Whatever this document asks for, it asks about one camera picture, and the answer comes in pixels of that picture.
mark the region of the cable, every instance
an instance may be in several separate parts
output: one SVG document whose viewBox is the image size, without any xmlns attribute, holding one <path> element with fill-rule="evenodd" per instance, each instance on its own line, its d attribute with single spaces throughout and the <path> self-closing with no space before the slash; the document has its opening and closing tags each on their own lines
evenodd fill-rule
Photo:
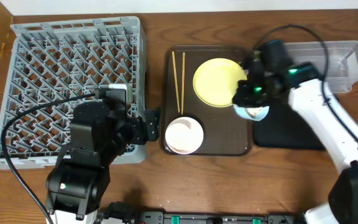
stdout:
<svg viewBox="0 0 358 224">
<path fill-rule="evenodd" d="M 17 180 L 23 185 L 25 190 L 30 194 L 30 196 L 33 198 L 33 200 L 36 202 L 36 204 L 40 207 L 41 211 L 44 213 L 45 217 L 47 218 L 47 221 L 49 222 L 49 224 L 53 224 L 53 221 L 52 221 L 52 218 L 50 218 L 48 210 L 45 208 L 45 206 L 42 204 L 42 202 L 39 200 L 39 198 L 34 194 L 34 192 L 31 190 L 31 188 L 27 185 L 27 183 L 24 181 L 24 179 L 22 178 L 22 176 L 19 174 L 19 172 L 17 171 L 17 169 L 15 168 L 15 166 L 12 163 L 11 157 L 9 156 L 9 153 L 6 149 L 6 133 L 12 124 L 14 124 L 18 119 L 21 119 L 22 117 L 24 117 L 25 115 L 27 115 L 29 113 L 32 113 L 34 111 L 37 111 L 39 109 L 46 108 L 49 106 L 55 106 L 55 105 L 59 105 L 61 103 L 75 101 L 75 100 L 79 100 L 79 99 L 87 98 L 87 97 L 91 97 L 91 96 L 94 96 L 94 93 L 82 95 L 82 96 L 76 96 L 76 97 L 65 99 L 65 100 L 58 100 L 58 101 L 54 101 L 51 103 L 46 103 L 46 104 L 42 104 L 42 105 L 38 105 L 33 108 L 30 108 L 27 111 L 18 114 L 16 117 L 14 117 L 10 121 L 8 121 L 1 133 L 1 146 L 2 146 L 1 150 L 4 154 L 7 165 L 9 166 L 9 168 L 11 169 L 12 173 L 17 178 Z"/>
<path fill-rule="evenodd" d="M 328 73 L 329 54 L 328 54 L 327 45 L 324 43 L 322 38 L 317 33 L 313 32 L 311 29 L 309 29 L 307 27 L 300 26 L 300 25 L 289 24 L 289 25 L 285 25 L 285 26 L 280 26 L 280 27 L 276 27 L 276 28 L 268 31 L 266 34 L 264 34 L 259 39 L 259 41 L 254 45 L 254 47 L 252 49 L 257 50 L 259 45 L 260 45 L 260 43 L 262 43 L 262 41 L 264 41 L 266 39 L 266 37 L 268 37 L 270 34 L 276 32 L 276 31 L 279 31 L 279 30 L 287 29 L 287 28 L 295 28 L 295 29 L 300 29 L 300 30 L 306 31 L 307 33 L 312 35 L 314 38 L 316 38 L 318 40 L 318 42 L 321 44 L 321 46 L 322 46 L 322 48 L 324 50 L 324 56 L 326 58 L 325 59 L 325 65 L 324 65 L 324 71 L 323 71 L 323 77 L 321 79 L 321 93 L 322 93 L 324 102 L 326 103 L 326 105 L 328 106 L 329 110 L 332 112 L 334 117 L 338 120 L 339 124 L 341 124 L 342 127 L 349 133 L 349 135 L 352 136 L 352 138 L 355 140 L 355 142 L 358 143 L 358 137 L 350 130 L 350 128 L 345 124 L 345 122 L 338 116 L 338 114 L 335 112 L 334 108 L 329 103 L 330 99 L 326 96 L 326 92 L 325 92 L 325 89 L 324 89 L 324 84 L 325 84 L 327 73 Z"/>
</svg>

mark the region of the wooden table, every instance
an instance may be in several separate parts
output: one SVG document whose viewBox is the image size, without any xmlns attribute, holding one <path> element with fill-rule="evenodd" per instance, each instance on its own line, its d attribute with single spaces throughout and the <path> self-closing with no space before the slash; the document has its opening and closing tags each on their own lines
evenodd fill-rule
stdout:
<svg viewBox="0 0 358 224">
<path fill-rule="evenodd" d="M 15 17 L 15 23 L 114 17 L 121 15 Z M 251 48 L 267 30 L 297 23 L 312 27 L 326 40 L 358 40 L 358 10 L 265 11 L 191 14 L 139 14 L 148 37 L 149 108 L 162 100 L 165 52 L 179 44 L 234 44 Z M 312 41 L 296 30 L 276 38 Z M 0 67 L 0 107 L 14 33 L 6 42 Z M 358 122 L 358 82 L 340 96 Z M 147 145 L 141 164 L 111 168 L 111 183 L 102 206 L 124 200 L 169 212 L 260 213 L 303 212 L 327 201 L 337 172 L 326 152 L 254 147 L 243 157 L 179 157 L 164 154 L 158 143 Z M 20 170 L 45 200 L 51 167 Z M 0 170 L 0 223 L 45 223 L 41 211 L 9 171 Z"/>
</svg>

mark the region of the brown tray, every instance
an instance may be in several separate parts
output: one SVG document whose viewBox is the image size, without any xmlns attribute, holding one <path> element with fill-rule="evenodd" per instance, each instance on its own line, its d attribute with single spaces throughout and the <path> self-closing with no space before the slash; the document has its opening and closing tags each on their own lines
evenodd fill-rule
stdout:
<svg viewBox="0 0 358 224">
<path fill-rule="evenodd" d="M 182 53 L 185 59 L 185 101 L 183 116 L 189 116 L 200 122 L 204 129 L 204 141 L 195 156 L 241 156 L 250 150 L 250 122 L 240 118 L 232 106 L 215 108 L 203 103 L 193 88 L 193 77 L 197 68 L 213 58 L 227 58 L 241 62 L 246 51 L 240 47 L 182 45 L 167 52 L 165 60 L 165 80 L 163 82 L 163 107 L 160 124 L 160 146 L 168 154 L 178 155 L 171 151 L 165 142 L 165 130 L 178 113 L 173 75 L 172 51 L 175 52 L 179 97 L 181 96 Z"/>
</svg>

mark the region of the yellow plate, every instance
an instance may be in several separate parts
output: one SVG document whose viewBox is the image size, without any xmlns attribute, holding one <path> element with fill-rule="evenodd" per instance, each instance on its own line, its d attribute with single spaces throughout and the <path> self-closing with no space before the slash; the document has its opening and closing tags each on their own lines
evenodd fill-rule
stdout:
<svg viewBox="0 0 358 224">
<path fill-rule="evenodd" d="M 198 67 L 193 78 L 193 88 L 202 102 L 222 108 L 232 105 L 237 83 L 245 79 L 247 75 L 238 63 L 214 58 Z"/>
</svg>

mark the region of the green connector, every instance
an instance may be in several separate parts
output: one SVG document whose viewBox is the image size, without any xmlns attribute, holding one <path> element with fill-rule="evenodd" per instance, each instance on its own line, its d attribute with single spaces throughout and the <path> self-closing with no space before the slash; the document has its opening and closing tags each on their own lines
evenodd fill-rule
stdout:
<svg viewBox="0 0 358 224">
<path fill-rule="evenodd" d="M 180 224 L 180 217 L 172 217 L 171 224 Z"/>
<path fill-rule="evenodd" d="M 252 224 L 261 224 L 262 222 L 259 219 L 254 218 Z"/>
</svg>

